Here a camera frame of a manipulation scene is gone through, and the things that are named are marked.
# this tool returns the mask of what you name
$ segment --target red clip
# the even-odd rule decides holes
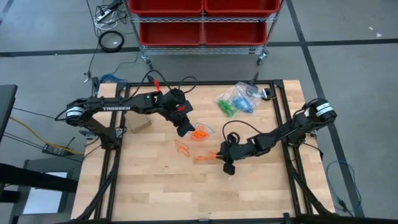
[[[184,111],[184,110],[185,110],[185,106],[180,106],[179,108],[177,108],[177,110],[178,110],[179,112]]]
[[[160,86],[157,80],[154,80],[155,86],[156,86],[156,91],[160,91]]]

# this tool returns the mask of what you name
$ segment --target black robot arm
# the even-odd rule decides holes
[[[93,118],[100,111],[135,111],[139,114],[158,113],[167,121],[171,121],[177,128],[179,136],[184,136],[188,131],[194,131],[187,113],[193,110],[191,104],[185,99],[183,91],[176,88],[165,95],[161,91],[137,94],[128,98],[89,97],[77,99],[70,103],[66,112],[66,122],[72,126],[79,126],[97,134],[101,139],[103,149],[116,149],[119,147],[118,137],[113,127],[105,127]]]
[[[327,100],[312,100],[296,111],[289,122],[270,133],[259,133],[248,138],[246,144],[239,144],[238,134],[228,134],[226,141],[221,143],[217,158],[225,161],[224,172],[234,175],[234,161],[267,154],[283,138],[286,138],[290,145],[299,146],[304,142],[306,133],[323,128],[334,122],[336,117],[337,114]]]

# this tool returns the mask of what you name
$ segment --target red storage bin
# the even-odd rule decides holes
[[[194,46],[201,44],[200,22],[143,22],[140,41],[145,46]]]
[[[130,0],[130,10],[141,17],[200,17],[203,0]]]
[[[270,16],[279,10],[280,0],[205,0],[209,16]]]
[[[207,22],[206,45],[263,45],[267,39],[265,22]]]

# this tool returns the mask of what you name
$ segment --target wooden tabletop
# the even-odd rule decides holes
[[[300,82],[289,80],[284,84],[293,114],[305,103]],[[186,95],[194,108],[188,114],[192,124],[205,123],[215,131],[203,142],[191,141],[188,135],[178,137],[175,127],[158,114],[149,116],[152,125],[148,128],[136,134],[128,131],[124,135],[112,221],[277,218],[285,212],[295,216],[280,143],[262,157],[236,161],[236,173],[232,177],[223,172],[223,161],[193,161],[195,156],[219,151],[224,141],[221,128],[232,119],[221,112],[215,99],[229,88],[231,86],[197,86]],[[99,96],[114,97],[115,89],[115,84],[102,84]],[[154,87],[141,88],[139,93],[149,91],[154,91]],[[279,104],[284,114],[281,100]],[[111,113],[97,113],[95,118],[109,126]],[[248,122],[262,132],[277,127],[271,101],[261,101],[254,114],[238,113],[233,119]],[[257,134],[240,123],[229,124],[225,131],[235,131],[241,139]],[[189,147],[189,159],[176,151],[176,139]],[[317,146],[317,142],[309,137],[307,143]],[[85,153],[98,145],[96,142],[88,146]],[[319,201],[334,212],[318,151],[303,145],[300,154],[308,186]],[[72,218],[79,216],[94,197],[103,157],[104,150],[97,149],[84,160]],[[305,211],[301,190],[298,190],[298,195]],[[103,217],[108,192],[104,198]]]

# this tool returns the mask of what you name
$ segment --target clear plastic bag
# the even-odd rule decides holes
[[[243,82],[237,83],[216,99],[220,109],[228,117],[234,116],[238,110],[253,113],[260,101],[261,93],[258,88]]]

